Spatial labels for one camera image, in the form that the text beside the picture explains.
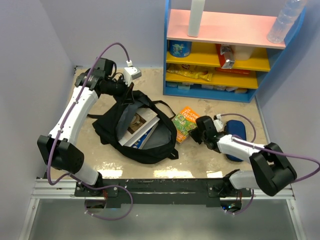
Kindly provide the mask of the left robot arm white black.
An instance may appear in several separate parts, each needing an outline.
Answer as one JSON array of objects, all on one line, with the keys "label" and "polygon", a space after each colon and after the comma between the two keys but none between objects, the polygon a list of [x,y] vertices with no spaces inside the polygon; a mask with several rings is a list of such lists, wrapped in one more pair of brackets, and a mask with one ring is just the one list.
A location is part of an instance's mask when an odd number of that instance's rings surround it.
[{"label": "left robot arm white black", "polygon": [[70,101],[61,118],[48,135],[40,135],[37,146],[47,166],[46,176],[50,185],[51,169],[63,171],[77,181],[77,187],[92,196],[103,194],[102,175],[85,163],[84,154],[76,147],[79,132],[92,106],[102,94],[125,96],[133,99],[133,80],[141,77],[141,70],[127,61],[127,66],[115,79],[117,66],[114,61],[100,58],[94,67],[81,73],[75,80]]}]

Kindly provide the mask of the blue pencil case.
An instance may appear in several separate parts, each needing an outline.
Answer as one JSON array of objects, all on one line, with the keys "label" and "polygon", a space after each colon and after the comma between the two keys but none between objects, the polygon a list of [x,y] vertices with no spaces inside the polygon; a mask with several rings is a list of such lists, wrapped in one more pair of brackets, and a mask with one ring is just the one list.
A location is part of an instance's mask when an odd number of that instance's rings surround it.
[{"label": "blue pencil case", "polygon": [[239,120],[229,120],[226,122],[224,132],[230,135],[237,135],[242,140],[247,139],[246,127]]}]

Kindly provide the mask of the orange treehouse book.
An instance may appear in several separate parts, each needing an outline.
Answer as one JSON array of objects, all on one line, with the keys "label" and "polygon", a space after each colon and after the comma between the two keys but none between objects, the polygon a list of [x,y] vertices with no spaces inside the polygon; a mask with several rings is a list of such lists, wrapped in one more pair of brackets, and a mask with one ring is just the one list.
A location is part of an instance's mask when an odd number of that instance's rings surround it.
[{"label": "orange treehouse book", "polygon": [[180,113],[178,113],[172,120],[177,130],[176,141],[181,144],[189,136],[189,131],[197,127],[196,119],[200,115],[186,106]]}]

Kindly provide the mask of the white coffee cover book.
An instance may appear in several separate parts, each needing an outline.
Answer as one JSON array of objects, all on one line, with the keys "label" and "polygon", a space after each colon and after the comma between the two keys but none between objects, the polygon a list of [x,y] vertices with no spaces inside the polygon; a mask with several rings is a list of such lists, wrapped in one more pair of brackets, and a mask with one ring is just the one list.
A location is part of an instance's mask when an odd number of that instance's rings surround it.
[{"label": "white coffee cover book", "polygon": [[124,136],[118,141],[121,146],[131,147],[159,121],[158,114],[150,108],[139,108],[133,115]]}]

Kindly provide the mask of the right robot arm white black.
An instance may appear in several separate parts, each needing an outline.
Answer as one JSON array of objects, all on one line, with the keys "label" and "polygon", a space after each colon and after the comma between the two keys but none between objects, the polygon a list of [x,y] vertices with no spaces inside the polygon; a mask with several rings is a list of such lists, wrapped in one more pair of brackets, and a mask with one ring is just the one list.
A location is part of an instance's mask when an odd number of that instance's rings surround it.
[{"label": "right robot arm white black", "polygon": [[201,116],[195,123],[189,135],[196,143],[204,143],[210,150],[251,165],[252,170],[236,169],[222,178],[222,183],[216,187],[221,196],[233,197],[241,189],[259,189],[273,197],[297,179],[296,170],[276,143],[254,144],[219,132],[209,116]]}]

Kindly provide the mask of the black student backpack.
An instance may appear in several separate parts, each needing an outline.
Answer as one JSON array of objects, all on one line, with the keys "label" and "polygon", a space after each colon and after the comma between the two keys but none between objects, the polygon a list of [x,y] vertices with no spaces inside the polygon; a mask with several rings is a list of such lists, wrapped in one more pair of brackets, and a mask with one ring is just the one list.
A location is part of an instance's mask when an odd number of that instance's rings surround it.
[{"label": "black student backpack", "polygon": [[[163,104],[166,107],[169,105],[162,100],[152,101],[140,90],[134,90],[132,94],[133,104],[125,104],[124,96],[115,96],[116,103],[106,113],[87,115],[95,119],[92,126],[100,137],[100,142],[103,145],[110,144],[123,156],[145,165],[156,164],[166,158],[178,159],[179,152],[175,149],[177,129],[172,121],[173,118],[168,117],[156,106],[156,104]],[[158,125],[141,149],[121,145],[119,140],[124,136],[130,121],[139,109],[152,110],[156,113],[159,118]]]}]

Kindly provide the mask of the blue cartoon book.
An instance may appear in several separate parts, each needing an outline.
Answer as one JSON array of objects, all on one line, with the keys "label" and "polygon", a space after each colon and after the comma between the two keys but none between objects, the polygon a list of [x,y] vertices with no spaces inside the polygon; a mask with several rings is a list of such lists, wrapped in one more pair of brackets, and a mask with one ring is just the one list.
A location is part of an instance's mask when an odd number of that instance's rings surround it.
[{"label": "blue cartoon book", "polygon": [[152,128],[150,128],[140,139],[138,139],[131,147],[135,149],[142,149],[148,139],[151,137],[155,129],[157,128],[158,123],[156,123]]}]

